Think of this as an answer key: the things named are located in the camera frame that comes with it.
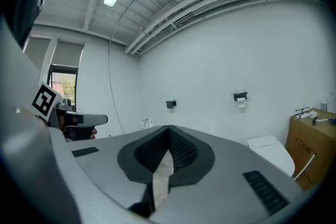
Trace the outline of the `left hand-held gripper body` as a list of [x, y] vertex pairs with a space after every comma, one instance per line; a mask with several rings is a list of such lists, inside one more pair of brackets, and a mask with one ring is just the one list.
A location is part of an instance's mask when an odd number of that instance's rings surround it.
[[39, 86], [32, 106], [47, 126], [59, 129], [66, 140], [92, 138], [92, 115], [74, 111], [70, 99], [63, 98], [44, 82]]

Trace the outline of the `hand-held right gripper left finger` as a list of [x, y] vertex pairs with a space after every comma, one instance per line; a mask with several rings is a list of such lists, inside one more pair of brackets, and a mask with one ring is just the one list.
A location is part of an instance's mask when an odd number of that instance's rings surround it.
[[109, 198], [148, 217], [169, 194], [170, 152], [165, 126], [68, 143], [76, 161]]

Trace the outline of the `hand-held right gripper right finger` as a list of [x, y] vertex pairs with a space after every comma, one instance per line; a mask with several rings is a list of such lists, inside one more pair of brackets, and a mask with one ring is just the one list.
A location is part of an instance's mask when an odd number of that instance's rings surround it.
[[276, 166], [247, 146], [197, 130], [181, 130], [207, 143], [215, 155], [213, 168], [195, 185], [172, 187], [151, 215], [158, 224], [252, 224], [269, 214], [243, 174], [260, 172], [292, 202], [301, 188]]

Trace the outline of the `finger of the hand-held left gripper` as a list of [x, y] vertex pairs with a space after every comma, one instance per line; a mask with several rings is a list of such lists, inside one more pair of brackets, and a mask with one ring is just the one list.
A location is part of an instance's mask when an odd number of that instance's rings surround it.
[[95, 127], [108, 122], [104, 114], [78, 114], [78, 127]]

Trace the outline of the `white boxy smart toilet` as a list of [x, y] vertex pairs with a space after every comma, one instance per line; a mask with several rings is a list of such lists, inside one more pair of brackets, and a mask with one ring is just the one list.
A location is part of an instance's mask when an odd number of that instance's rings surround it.
[[247, 140], [248, 147], [272, 163], [287, 176], [292, 177], [295, 164], [285, 147], [273, 135], [251, 138]]

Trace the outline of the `black toilet paper holder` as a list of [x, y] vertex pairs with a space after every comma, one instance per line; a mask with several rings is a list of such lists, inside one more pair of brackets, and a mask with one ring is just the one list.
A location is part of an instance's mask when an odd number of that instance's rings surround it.
[[247, 92], [234, 93], [235, 102], [245, 102], [247, 100]]

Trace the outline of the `black-framed window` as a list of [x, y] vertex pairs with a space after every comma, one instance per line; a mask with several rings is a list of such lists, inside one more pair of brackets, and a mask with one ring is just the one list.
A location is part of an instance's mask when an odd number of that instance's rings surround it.
[[72, 111], [76, 112], [78, 67], [51, 64], [47, 84], [63, 98], [69, 99]]

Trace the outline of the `grey roller blind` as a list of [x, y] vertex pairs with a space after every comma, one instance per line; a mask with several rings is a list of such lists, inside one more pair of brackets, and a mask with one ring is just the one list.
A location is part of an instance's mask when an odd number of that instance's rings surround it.
[[51, 64], [79, 67], [84, 45], [58, 41]]
[[50, 41], [51, 39], [47, 38], [30, 37], [24, 50], [26, 56], [38, 70], [41, 70]]

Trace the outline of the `white plastic pipe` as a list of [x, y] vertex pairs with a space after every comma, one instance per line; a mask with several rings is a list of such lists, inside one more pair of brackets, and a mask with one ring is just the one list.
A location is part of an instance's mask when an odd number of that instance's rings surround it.
[[311, 156], [311, 158], [308, 160], [308, 162], [305, 164], [305, 166], [303, 167], [303, 169], [296, 175], [296, 177], [294, 178], [294, 180], [297, 180], [301, 174], [307, 169], [307, 167], [310, 165], [310, 163], [313, 161], [313, 159], [315, 158], [315, 154], [313, 154]]

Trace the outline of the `large brown cardboard box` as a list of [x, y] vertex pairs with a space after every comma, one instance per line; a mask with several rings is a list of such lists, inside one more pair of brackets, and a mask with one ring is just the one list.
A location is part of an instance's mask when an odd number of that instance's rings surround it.
[[336, 157], [336, 127], [325, 123], [312, 126], [309, 119], [299, 121], [291, 117], [285, 148], [295, 164], [293, 178], [316, 155], [295, 180], [302, 190], [309, 190], [325, 179]]

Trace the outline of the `assorted plumbing fittings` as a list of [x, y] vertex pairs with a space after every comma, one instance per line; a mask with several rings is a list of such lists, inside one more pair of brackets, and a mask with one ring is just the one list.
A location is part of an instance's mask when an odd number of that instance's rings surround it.
[[304, 120], [309, 119], [311, 121], [312, 126], [316, 126], [320, 123], [329, 124], [332, 127], [336, 127], [336, 115], [332, 116], [332, 112], [328, 111], [329, 99], [326, 99], [325, 102], [320, 103], [319, 109], [309, 109], [309, 107], [302, 108], [301, 113], [293, 116], [295, 120]]

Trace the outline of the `white ceiling pipe run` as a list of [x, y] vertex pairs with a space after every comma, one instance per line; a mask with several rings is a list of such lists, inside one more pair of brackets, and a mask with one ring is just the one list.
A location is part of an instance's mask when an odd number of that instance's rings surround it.
[[304, 1], [325, 5], [327, 0], [173, 0], [157, 12], [130, 43], [125, 53], [141, 55], [177, 33], [212, 17], [274, 1]]

